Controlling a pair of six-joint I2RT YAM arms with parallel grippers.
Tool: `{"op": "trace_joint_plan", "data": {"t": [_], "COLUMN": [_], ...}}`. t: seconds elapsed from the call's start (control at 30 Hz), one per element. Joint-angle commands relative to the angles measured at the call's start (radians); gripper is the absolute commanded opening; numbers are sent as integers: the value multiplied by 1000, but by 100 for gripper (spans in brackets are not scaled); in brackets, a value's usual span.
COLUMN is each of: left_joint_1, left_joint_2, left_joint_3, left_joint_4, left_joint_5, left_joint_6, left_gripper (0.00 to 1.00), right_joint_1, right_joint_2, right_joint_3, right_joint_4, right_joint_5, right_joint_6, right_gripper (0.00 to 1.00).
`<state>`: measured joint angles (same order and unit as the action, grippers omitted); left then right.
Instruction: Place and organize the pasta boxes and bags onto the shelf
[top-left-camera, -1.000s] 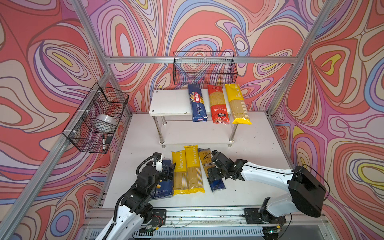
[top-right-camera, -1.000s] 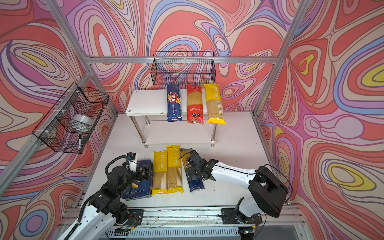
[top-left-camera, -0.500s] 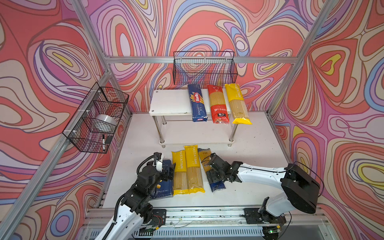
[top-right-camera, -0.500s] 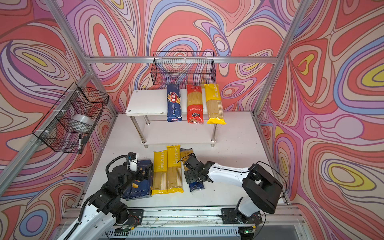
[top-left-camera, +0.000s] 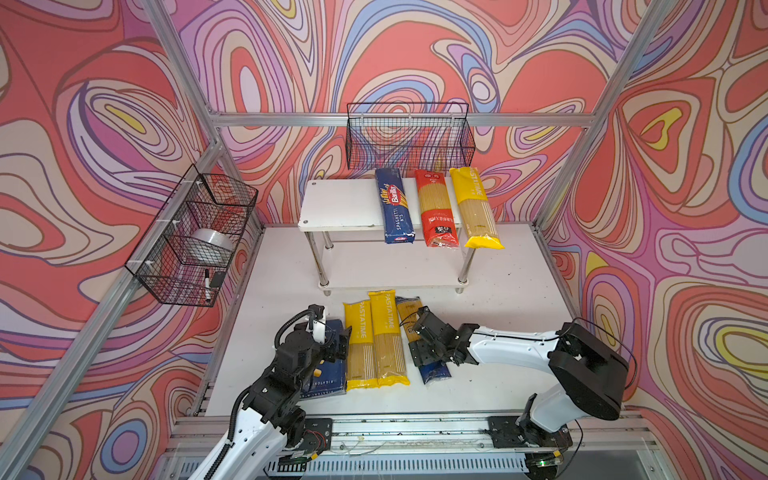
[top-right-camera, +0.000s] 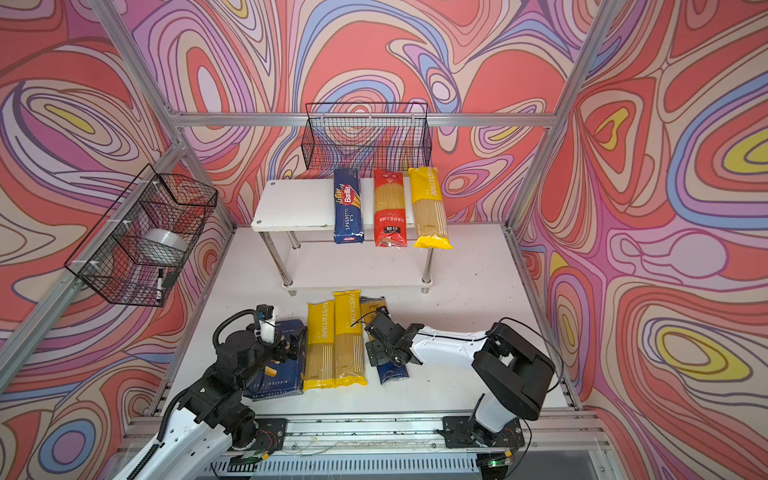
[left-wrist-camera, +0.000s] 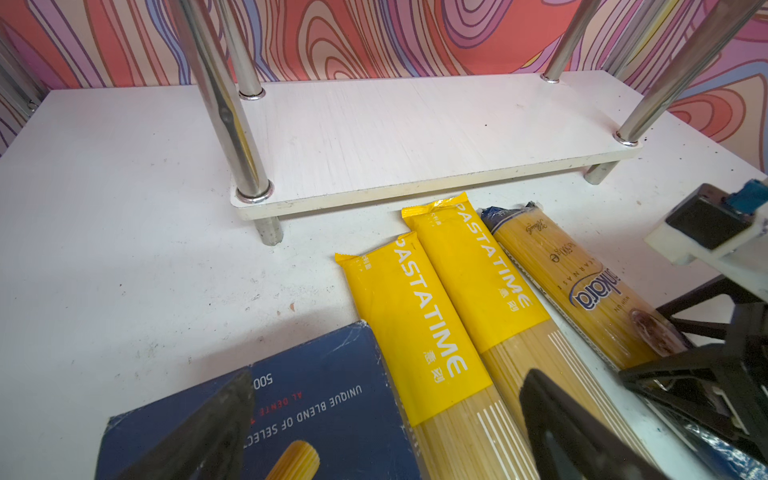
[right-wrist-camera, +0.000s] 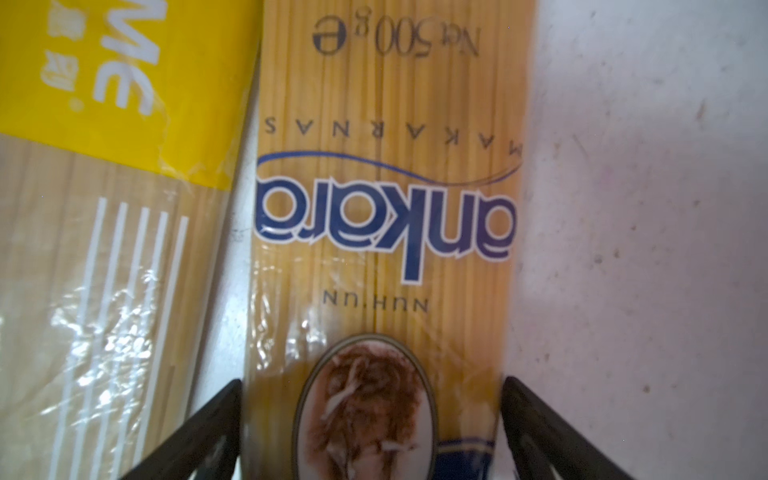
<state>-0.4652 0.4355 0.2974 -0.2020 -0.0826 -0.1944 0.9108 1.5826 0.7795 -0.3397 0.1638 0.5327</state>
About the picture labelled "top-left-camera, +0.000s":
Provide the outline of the blue Ankara spaghetti bag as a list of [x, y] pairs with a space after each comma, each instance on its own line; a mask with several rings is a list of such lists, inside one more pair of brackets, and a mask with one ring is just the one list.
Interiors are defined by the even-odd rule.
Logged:
[[[407, 338], [407, 344], [412, 341], [422, 340], [416, 333], [413, 332], [411, 327], [416, 321], [416, 312], [422, 307], [422, 302], [419, 297], [405, 298], [396, 297], [397, 312], [400, 317], [400, 326], [404, 329]], [[435, 383], [438, 381], [448, 380], [452, 377], [450, 370], [445, 362], [439, 361], [431, 365], [426, 365], [421, 368], [417, 368], [424, 385]]]

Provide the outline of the blue Barilla spaghetti box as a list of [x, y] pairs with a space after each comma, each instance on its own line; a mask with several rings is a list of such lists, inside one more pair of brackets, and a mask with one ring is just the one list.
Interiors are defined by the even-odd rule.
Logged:
[[379, 168], [375, 170], [375, 178], [384, 221], [385, 242], [413, 243], [416, 235], [399, 171]]

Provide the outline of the red spaghetti bag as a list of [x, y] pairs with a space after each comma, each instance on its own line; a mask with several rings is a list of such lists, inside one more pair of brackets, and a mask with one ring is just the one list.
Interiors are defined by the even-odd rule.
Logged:
[[424, 240], [428, 247], [458, 248], [458, 231], [442, 173], [416, 170]]

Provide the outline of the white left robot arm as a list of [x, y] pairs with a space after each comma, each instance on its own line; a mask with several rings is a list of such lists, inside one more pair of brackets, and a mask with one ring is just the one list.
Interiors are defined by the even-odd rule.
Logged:
[[254, 479], [272, 461], [306, 465], [327, 451], [332, 422], [312, 425], [299, 402], [320, 366], [347, 359], [352, 331], [329, 328], [317, 304], [281, 325], [272, 361], [237, 395], [225, 434], [191, 477]]

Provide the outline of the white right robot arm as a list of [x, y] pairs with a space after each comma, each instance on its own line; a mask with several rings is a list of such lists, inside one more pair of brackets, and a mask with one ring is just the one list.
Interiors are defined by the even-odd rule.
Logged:
[[412, 317], [427, 358], [463, 364], [501, 364], [549, 373], [556, 384], [533, 393], [517, 425], [553, 434], [584, 417], [614, 421], [622, 410], [629, 362], [577, 321], [556, 331], [520, 333], [464, 323], [455, 328], [428, 307]]

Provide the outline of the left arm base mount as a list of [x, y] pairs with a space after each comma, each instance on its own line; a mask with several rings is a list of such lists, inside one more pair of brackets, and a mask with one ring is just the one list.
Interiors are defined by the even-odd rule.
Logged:
[[330, 449], [332, 433], [333, 420], [330, 417], [310, 417], [289, 438], [286, 450], [298, 456], [321, 454]]

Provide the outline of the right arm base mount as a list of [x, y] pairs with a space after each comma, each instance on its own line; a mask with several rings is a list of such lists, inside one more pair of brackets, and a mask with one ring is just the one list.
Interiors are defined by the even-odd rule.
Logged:
[[573, 445], [570, 431], [561, 427], [547, 432], [529, 420], [518, 416], [490, 416], [487, 434], [495, 448], [536, 448], [567, 450]]

